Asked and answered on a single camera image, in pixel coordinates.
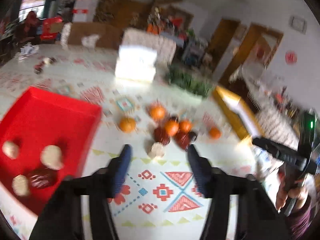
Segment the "person's right hand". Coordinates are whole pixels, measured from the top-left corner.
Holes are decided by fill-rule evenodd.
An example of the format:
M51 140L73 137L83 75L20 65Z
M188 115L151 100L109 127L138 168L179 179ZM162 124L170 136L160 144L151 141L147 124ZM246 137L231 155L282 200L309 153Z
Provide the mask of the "person's right hand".
M284 190L284 187L285 179L282 179L276 196L276 210L279 211L280 209L282 209L285 206L288 198L296 200L293 211L300 210L305 205L308 198L308 189L303 186L297 187L295 189L290 189L288 192L286 192Z

